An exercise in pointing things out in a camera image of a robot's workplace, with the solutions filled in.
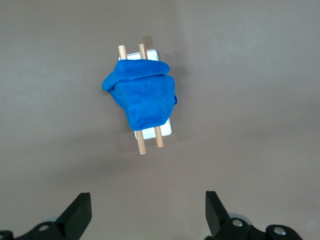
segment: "wooden dowel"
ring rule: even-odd
[[[125,45],[118,46],[118,50],[119,50],[119,55],[120,55],[121,60],[128,59]],[[141,130],[135,131],[135,134],[136,134],[136,138],[138,141],[139,152],[141,155],[144,155],[147,153],[146,145],[145,145],[145,141],[144,141],[144,135]]]
[[[148,59],[147,48],[145,44],[139,44],[139,50],[140,50],[141,59]],[[156,145],[158,146],[158,148],[162,148],[164,146],[164,142],[162,140],[160,126],[156,126],[154,128],[154,132],[155,132],[155,138],[156,138]]]

